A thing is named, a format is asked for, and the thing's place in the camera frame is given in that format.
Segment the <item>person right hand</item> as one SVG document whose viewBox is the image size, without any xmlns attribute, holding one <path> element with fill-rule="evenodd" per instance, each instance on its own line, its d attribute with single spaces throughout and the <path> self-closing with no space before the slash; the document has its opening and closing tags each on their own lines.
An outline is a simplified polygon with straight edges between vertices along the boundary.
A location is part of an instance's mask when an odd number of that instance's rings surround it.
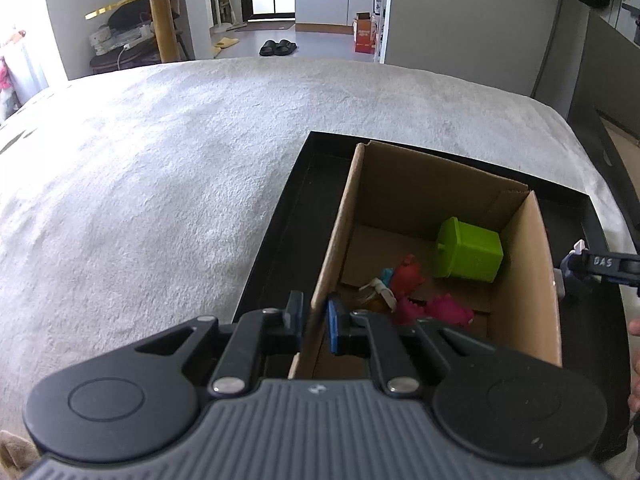
<svg viewBox="0 0 640 480">
<path fill-rule="evenodd" d="M 640 408 L 640 318 L 631 320 L 628 324 L 628 333 L 630 335 L 630 354 L 631 354 L 631 393 L 628 398 L 628 405 L 631 411 L 638 413 Z"/>
</svg>

